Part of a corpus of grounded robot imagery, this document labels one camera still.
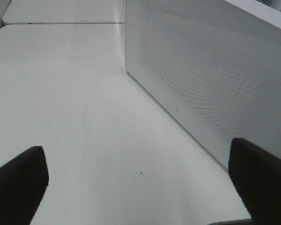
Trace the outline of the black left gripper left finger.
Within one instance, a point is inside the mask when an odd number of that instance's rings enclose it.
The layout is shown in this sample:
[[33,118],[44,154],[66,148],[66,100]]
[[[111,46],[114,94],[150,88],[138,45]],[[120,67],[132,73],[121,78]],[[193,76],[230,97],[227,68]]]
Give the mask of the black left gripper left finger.
[[49,183],[44,150],[33,146],[0,167],[0,225],[29,225]]

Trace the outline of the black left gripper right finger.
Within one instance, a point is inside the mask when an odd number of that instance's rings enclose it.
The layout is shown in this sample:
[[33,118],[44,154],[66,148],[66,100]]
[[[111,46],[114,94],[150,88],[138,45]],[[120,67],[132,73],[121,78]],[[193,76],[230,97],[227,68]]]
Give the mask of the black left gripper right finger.
[[234,138],[229,176],[256,225],[281,225],[281,159],[244,138]]

